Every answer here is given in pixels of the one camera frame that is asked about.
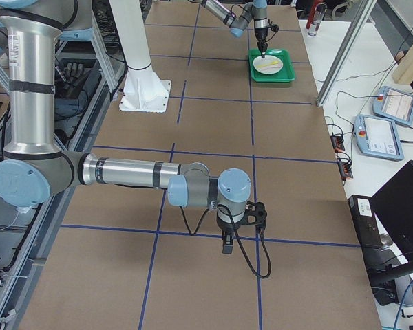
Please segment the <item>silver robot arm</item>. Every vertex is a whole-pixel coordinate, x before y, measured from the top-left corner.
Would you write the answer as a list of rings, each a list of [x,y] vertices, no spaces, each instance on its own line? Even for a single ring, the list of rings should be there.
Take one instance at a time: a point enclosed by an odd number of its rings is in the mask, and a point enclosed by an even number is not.
[[[30,207],[79,185],[163,189],[173,206],[215,210],[222,250],[231,253],[255,208],[244,171],[231,168],[213,177],[200,163],[97,157],[56,145],[54,45],[65,32],[91,28],[91,8],[89,1],[0,1],[0,22],[8,31],[12,123],[0,162],[0,198]]]
[[[191,1],[191,3],[200,4],[203,8],[207,9],[230,28],[231,34],[237,38],[241,37],[245,29],[253,22],[257,48],[260,56],[262,58],[265,57],[268,49],[268,31],[278,31],[278,25],[272,24],[272,21],[268,18],[267,1],[252,1],[246,3],[239,16],[219,1],[203,0]]]

